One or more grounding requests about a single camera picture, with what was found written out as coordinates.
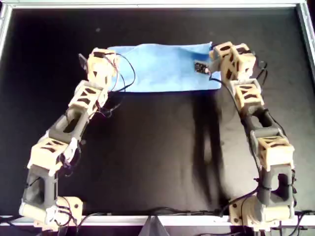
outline black cable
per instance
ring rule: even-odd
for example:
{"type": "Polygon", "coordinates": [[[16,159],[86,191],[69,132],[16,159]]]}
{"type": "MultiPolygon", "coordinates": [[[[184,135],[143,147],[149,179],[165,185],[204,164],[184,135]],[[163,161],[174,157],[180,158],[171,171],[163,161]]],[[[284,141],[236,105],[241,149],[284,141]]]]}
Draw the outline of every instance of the black cable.
{"type": "Polygon", "coordinates": [[[116,55],[119,55],[120,57],[124,58],[124,59],[128,62],[128,64],[130,65],[130,67],[131,67],[131,69],[132,69],[132,71],[133,71],[133,81],[132,81],[130,84],[125,85],[125,80],[124,80],[124,78],[122,77],[122,74],[118,71],[117,67],[110,61],[110,59],[108,59],[107,57],[104,57],[104,58],[112,65],[112,67],[115,68],[116,72],[121,75],[121,77],[122,77],[122,79],[123,79],[123,81],[124,81],[124,87],[121,88],[121,89],[119,89],[119,90],[116,90],[116,91],[114,91],[114,92],[120,92],[120,91],[123,91],[123,90],[126,91],[126,88],[130,87],[130,86],[133,85],[133,83],[135,82],[135,80],[136,80],[136,72],[135,72],[135,70],[134,70],[132,64],[130,63],[130,61],[129,61],[125,56],[123,56],[122,54],[119,54],[119,53],[104,53],[104,56],[106,56],[106,55],[112,55],[112,54],[116,54],[116,55]]]}
{"type": "Polygon", "coordinates": [[[279,126],[279,128],[282,130],[283,134],[286,136],[286,132],[285,132],[284,128],[282,127],[282,125],[280,125],[280,123],[277,122],[277,121],[273,118],[273,116],[270,114],[270,112],[268,112],[268,114],[270,115],[271,119],[279,126]]]}
{"type": "MultiPolygon", "coordinates": [[[[66,233],[68,232],[68,228],[69,228],[69,223],[70,223],[70,221],[73,220],[73,223],[74,223],[74,224],[76,225],[76,227],[77,227],[77,220],[73,217],[73,214],[72,214],[72,211],[71,211],[71,206],[70,206],[70,203],[69,203],[68,199],[65,198],[65,197],[62,197],[62,198],[67,202],[68,207],[66,207],[66,206],[58,206],[58,205],[57,205],[57,207],[60,208],[60,209],[67,209],[67,210],[69,211],[69,214],[70,214],[68,221],[64,224],[64,226],[66,226],[66,230],[65,230],[65,232],[63,233],[63,235],[66,235],[66,233]]],[[[63,227],[63,226],[61,226],[61,227],[59,228],[59,230],[58,230],[58,236],[60,235],[60,229],[61,229],[62,227],[63,227]]]]}
{"type": "Polygon", "coordinates": [[[234,203],[236,203],[237,201],[239,201],[239,200],[241,200],[241,199],[243,199],[243,198],[250,197],[251,195],[253,195],[254,193],[256,193],[256,192],[258,191],[258,188],[259,188],[259,187],[257,186],[257,188],[254,189],[252,192],[249,192],[249,193],[247,193],[247,194],[245,194],[245,195],[243,195],[243,196],[241,196],[241,197],[238,197],[238,198],[232,200],[231,202],[229,202],[228,204],[226,204],[226,205],[222,208],[222,210],[221,210],[219,216],[220,216],[220,217],[223,217],[223,214],[224,214],[225,210],[226,210],[230,205],[233,205],[234,203]]]}
{"type": "Polygon", "coordinates": [[[121,89],[119,89],[119,90],[117,90],[117,91],[115,91],[115,92],[120,92],[120,91],[122,91],[122,90],[126,91],[126,88],[130,87],[130,86],[133,85],[133,83],[135,82],[135,80],[136,80],[136,72],[135,72],[135,70],[134,70],[132,64],[130,63],[130,61],[129,61],[125,56],[123,56],[123,55],[121,55],[121,54],[119,54],[119,53],[116,53],[116,54],[119,55],[120,57],[124,58],[124,59],[128,62],[128,64],[130,65],[130,67],[131,67],[131,69],[132,69],[132,71],[133,71],[133,81],[132,81],[129,85],[127,85],[127,86],[124,85],[123,88],[121,88],[121,89]]]}
{"type": "Polygon", "coordinates": [[[314,214],[314,213],[315,213],[315,211],[313,211],[313,210],[304,210],[304,211],[299,212],[299,215],[297,216],[297,218],[298,218],[297,224],[296,224],[296,226],[294,227],[293,232],[290,233],[288,236],[293,236],[294,233],[295,233],[297,230],[298,230],[298,234],[299,234],[300,223],[301,223],[303,217],[304,217],[305,215],[310,215],[310,214],[314,214]]]}
{"type": "Polygon", "coordinates": [[[29,234],[32,234],[32,235],[38,233],[38,230],[21,229],[21,228],[19,228],[17,225],[15,225],[15,224],[13,224],[13,223],[11,222],[11,221],[13,221],[13,220],[17,220],[17,219],[20,219],[20,218],[22,218],[22,216],[10,216],[10,217],[8,217],[8,218],[1,217],[1,216],[0,216],[0,224],[6,223],[6,224],[8,224],[9,226],[14,227],[14,228],[16,228],[16,229],[19,230],[19,231],[26,232],[26,233],[29,233],[29,234]]]}
{"type": "Polygon", "coordinates": [[[80,161],[81,161],[81,158],[82,158],[81,142],[78,142],[78,148],[77,148],[76,152],[78,152],[78,160],[77,160],[76,163],[71,167],[70,173],[69,173],[69,174],[65,173],[65,175],[64,175],[65,177],[70,177],[70,176],[73,174],[74,169],[78,166],[78,164],[79,164],[80,161]]]}
{"type": "Polygon", "coordinates": [[[95,215],[104,215],[103,213],[100,213],[100,212],[97,212],[97,213],[92,213],[92,214],[89,214],[87,216],[85,216],[82,221],[78,224],[77,228],[76,228],[76,232],[75,232],[75,235],[77,236],[79,234],[79,230],[82,226],[82,224],[91,216],[95,216],[95,215]]]}
{"type": "Polygon", "coordinates": [[[264,79],[262,80],[262,84],[261,84],[261,87],[264,87],[264,85],[265,85],[265,82],[266,82],[266,80],[267,80],[267,77],[268,77],[268,70],[267,70],[267,66],[268,66],[268,63],[267,62],[265,62],[265,61],[262,61],[262,62],[264,62],[265,63],[265,65],[263,66],[263,67],[261,67],[261,66],[259,66],[259,63],[261,62],[261,61],[259,61],[259,59],[258,59],[258,57],[257,57],[257,61],[258,61],[258,67],[259,67],[259,69],[260,69],[260,73],[257,75],[257,80],[259,80],[259,78],[260,78],[260,76],[262,75],[262,73],[263,72],[265,72],[265,76],[264,76],[264,79]]]}
{"type": "Polygon", "coordinates": [[[40,177],[37,177],[32,183],[30,184],[26,184],[25,188],[29,188],[31,187],[34,183],[36,183],[36,181],[38,181],[40,179],[40,177]]]}
{"type": "Polygon", "coordinates": [[[20,215],[14,215],[14,216],[10,216],[10,217],[1,217],[0,216],[0,224],[11,222],[13,220],[17,220],[17,219],[20,219],[20,218],[22,218],[22,216],[20,216],[20,215]]]}

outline black tabletop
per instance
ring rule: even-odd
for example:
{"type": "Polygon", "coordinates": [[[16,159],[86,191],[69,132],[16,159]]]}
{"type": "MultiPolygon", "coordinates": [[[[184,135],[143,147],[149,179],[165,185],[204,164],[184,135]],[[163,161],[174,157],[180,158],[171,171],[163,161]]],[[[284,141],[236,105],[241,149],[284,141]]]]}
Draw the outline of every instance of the black tabletop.
{"type": "MultiPolygon", "coordinates": [[[[209,41],[247,43],[268,62],[264,100],[295,147],[298,208],[315,208],[315,96],[294,9],[14,10],[0,64],[0,215],[18,213],[31,147],[86,78],[78,53],[209,41]]],[[[86,212],[218,208],[256,187],[233,109],[222,89],[128,93],[112,117],[93,118],[59,195],[86,212]]]]}

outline beige plastic bracket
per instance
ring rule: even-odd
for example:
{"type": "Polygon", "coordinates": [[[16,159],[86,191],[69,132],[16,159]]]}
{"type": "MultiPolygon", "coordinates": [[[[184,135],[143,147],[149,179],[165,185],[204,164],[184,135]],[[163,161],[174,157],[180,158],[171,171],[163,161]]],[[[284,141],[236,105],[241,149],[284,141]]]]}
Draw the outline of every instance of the beige plastic bracket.
{"type": "Polygon", "coordinates": [[[285,220],[290,217],[287,206],[272,207],[271,210],[264,211],[264,216],[266,216],[265,221],[259,222],[256,219],[254,209],[257,201],[256,196],[250,196],[247,199],[241,199],[235,204],[230,205],[230,222],[235,226],[244,225],[251,227],[256,232],[259,230],[268,232],[270,228],[279,226],[279,220],[285,220]]]}
{"type": "Polygon", "coordinates": [[[260,93],[261,90],[257,88],[255,84],[236,85],[235,100],[239,110],[241,110],[245,104],[264,105],[264,101],[260,93]]]}
{"type": "Polygon", "coordinates": [[[270,166],[281,164],[289,164],[294,169],[294,147],[286,137],[258,138],[258,149],[260,163],[266,171],[270,171],[270,166]]]}
{"type": "Polygon", "coordinates": [[[83,107],[87,109],[88,114],[91,115],[97,110],[96,102],[99,100],[101,93],[102,103],[105,103],[104,100],[107,93],[103,93],[102,91],[92,87],[81,86],[75,93],[68,106],[70,107],[72,105],[77,105],[79,107],[83,107]]]}
{"type": "Polygon", "coordinates": [[[117,71],[106,58],[95,56],[97,54],[110,54],[105,55],[105,57],[107,57],[116,68],[118,65],[118,58],[115,51],[99,48],[94,48],[88,58],[88,80],[96,83],[102,88],[107,88],[108,90],[111,86],[112,77],[116,76],[117,71]]]}
{"type": "Polygon", "coordinates": [[[209,55],[212,60],[215,60],[217,58],[224,58],[230,53],[231,47],[233,44],[231,42],[225,42],[222,44],[219,44],[213,48],[212,51],[210,51],[209,55]]]}
{"type": "Polygon", "coordinates": [[[31,165],[41,166],[49,170],[49,176],[53,176],[63,165],[58,157],[67,147],[68,144],[51,138],[40,140],[31,148],[31,158],[27,168],[29,169],[31,165]]]}
{"type": "Polygon", "coordinates": [[[248,50],[249,47],[244,43],[231,46],[229,54],[221,64],[221,76],[224,81],[244,80],[252,76],[256,57],[250,52],[243,54],[248,50]]]}
{"type": "MultiPolygon", "coordinates": [[[[76,226],[80,224],[82,220],[82,210],[83,210],[83,203],[82,201],[77,198],[77,197],[58,197],[57,198],[57,205],[58,206],[63,206],[63,207],[69,207],[70,205],[70,210],[68,209],[63,209],[63,208],[58,208],[58,210],[68,212],[69,214],[72,214],[73,218],[76,219],[76,224],[73,222],[73,220],[70,220],[69,226],[76,226]]],[[[69,220],[69,216],[65,213],[62,212],[57,212],[56,215],[56,221],[60,224],[63,225],[67,223],[69,220]]],[[[59,226],[57,225],[56,222],[52,222],[48,225],[40,222],[40,221],[34,221],[34,227],[37,228],[42,228],[42,230],[52,230],[54,232],[58,231],[59,226]]]]}

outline gray connector link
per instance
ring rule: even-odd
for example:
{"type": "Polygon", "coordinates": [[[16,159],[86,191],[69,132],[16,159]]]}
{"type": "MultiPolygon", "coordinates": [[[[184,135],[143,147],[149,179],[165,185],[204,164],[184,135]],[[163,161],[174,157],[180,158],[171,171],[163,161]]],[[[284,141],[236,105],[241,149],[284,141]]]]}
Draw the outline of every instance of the gray connector link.
{"type": "Polygon", "coordinates": [[[90,119],[86,109],[71,106],[49,129],[49,138],[70,144],[72,138],[80,141],[90,119]]]}
{"type": "Polygon", "coordinates": [[[29,169],[19,214],[49,224],[57,212],[58,177],[49,171],[32,165],[29,169]]]}

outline wire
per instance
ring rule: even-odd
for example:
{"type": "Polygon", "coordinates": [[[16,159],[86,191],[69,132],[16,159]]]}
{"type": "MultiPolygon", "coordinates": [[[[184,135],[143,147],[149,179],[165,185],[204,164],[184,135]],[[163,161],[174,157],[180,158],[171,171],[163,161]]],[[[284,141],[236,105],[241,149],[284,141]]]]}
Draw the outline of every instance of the wire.
{"type": "Polygon", "coordinates": [[[119,79],[120,73],[117,73],[117,72],[116,72],[116,74],[117,74],[117,76],[116,76],[116,81],[115,81],[115,84],[114,84],[114,86],[112,87],[111,91],[114,90],[114,88],[116,87],[117,81],[118,81],[118,79],[119,79]]]}
{"type": "Polygon", "coordinates": [[[258,56],[256,56],[256,57],[257,57],[257,61],[258,61],[257,65],[258,65],[259,69],[261,70],[260,73],[257,75],[257,80],[259,80],[259,78],[262,75],[262,73],[265,72],[265,76],[264,76],[264,79],[262,80],[262,84],[261,84],[261,86],[263,87],[265,85],[265,82],[266,82],[267,77],[268,77],[268,70],[267,70],[268,63],[265,62],[265,61],[259,61],[258,56]],[[265,63],[265,65],[263,67],[261,67],[259,65],[260,62],[265,63]]]}
{"type": "Polygon", "coordinates": [[[233,205],[234,203],[238,202],[239,200],[241,200],[241,199],[243,199],[243,198],[248,198],[248,197],[250,197],[251,195],[253,195],[254,193],[256,193],[256,192],[258,191],[258,188],[259,188],[259,186],[257,186],[257,188],[254,189],[252,192],[249,192],[249,193],[247,193],[247,194],[245,194],[245,195],[243,195],[243,196],[241,196],[241,197],[238,197],[238,198],[232,200],[231,202],[229,202],[228,204],[226,204],[226,205],[222,208],[222,210],[221,210],[219,216],[220,216],[220,217],[223,217],[223,214],[224,214],[225,210],[226,210],[230,205],[233,205]]]}
{"type": "Polygon", "coordinates": [[[71,211],[71,206],[70,206],[70,203],[69,203],[69,201],[68,201],[68,199],[67,198],[65,198],[65,197],[62,197],[66,202],[67,202],[67,204],[68,204],[68,207],[64,207],[64,206],[58,206],[58,208],[61,208],[61,209],[65,209],[65,208],[67,208],[68,210],[69,210],[69,212],[70,212],[70,217],[69,217],[69,220],[67,221],[67,228],[66,228],[66,230],[65,230],[65,233],[64,233],[64,235],[66,235],[66,233],[67,233],[67,231],[68,231],[68,228],[69,228],[69,223],[70,223],[70,221],[71,221],[71,219],[73,220],[73,223],[77,226],[77,220],[73,217],[73,215],[72,215],[72,211],[71,211]]]}
{"type": "Polygon", "coordinates": [[[79,234],[79,230],[80,230],[82,224],[83,224],[89,217],[95,216],[95,215],[103,215],[103,213],[97,212],[97,213],[92,213],[92,214],[90,214],[90,215],[85,216],[85,217],[82,219],[82,221],[80,222],[80,224],[78,224],[78,226],[77,226],[77,228],[76,228],[76,232],[75,232],[75,235],[76,235],[76,236],[79,234]]]}
{"type": "Polygon", "coordinates": [[[79,164],[80,161],[81,161],[81,157],[82,157],[81,142],[78,142],[77,151],[78,151],[78,160],[77,160],[77,162],[74,164],[74,166],[71,167],[70,173],[69,173],[69,174],[65,173],[65,175],[64,175],[65,177],[70,177],[70,176],[73,174],[74,169],[78,166],[78,164],[79,164]]]}
{"type": "Polygon", "coordinates": [[[277,122],[277,121],[273,118],[273,116],[270,114],[269,111],[268,111],[268,114],[270,115],[271,119],[279,126],[279,128],[282,130],[283,134],[286,136],[286,132],[285,132],[284,128],[280,125],[280,123],[277,122]]]}
{"type": "Polygon", "coordinates": [[[293,236],[296,231],[298,231],[298,235],[299,235],[299,234],[300,234],[300,223],[301,223],[303,217],[304,217],[305,215],[310,215],[310,214],[314,214],[314,213],[315,213],[315,211],[313,211],[313,210],[304,210],[304,211],[302,211],[302,212],[299,212],[300,215],[298,215],[298,217],[297,217],[297,218],[298,218],[297,224],[296,224],[296,226],[294,227],[293,232],[290,233],[288,236],[293,236]]]}
{"type": "Polygon", "coordinates": [[[132,64],[130,63],[130,61],[129,61],[125,56],[123,56],[123,55],[121,55],[121,54],[119,54],[119,53],[116,53],[116,54],[119,55],[120,57],[124,58],[124,59],[128,62],[128,64],[130,65],[130,67],[131,67],[131,69],[132,69],[132,71],[133,71],[133,81],[132,81],[129,85],[127,85],[127,86],[125,85],[123,88],[117,90],[116,92],[120,92],[120,91],[122,91],[122,90],[126,91],[126,88],[130,87],[130,86],[133,85],[133,83],[135,82],[135,80],[136,80],[136,72],[135,72],[135,70],[134,70],[132,64]]]}
{"type": "Polygon", "coordinates": [[[26,186],[25,186],[25,188],[29,188],[29,187],[31,187],[33,184],[35,184],[36,183],[36,181],[38,181],[40,179],[40,177],[37,177],[32,183],[30,183],[30,184],[26,184],[26,186]]]}
{"type": "Polygon", "coordinates": [[[15,225],[15,224],[13,224],[13,223],[11,222],[11,221],[13,221],[13,220],[20,219],[20,218],[22,218],[22,216],[11,216],[11,217],[8,217],[8,218],[1,217],[1,216],[0,216],[0,224],[6,223],[6,224],[8,224],[9,226],[14,227],[14,228],[16,228],[16,229],[19,230],[19,231],[26,232],[26,233],[29,233],[29,234],[32,234],[32,235],[38,233],[38,230],[21,229],[21,228],[19,228],[17,225],[15,225]]]}

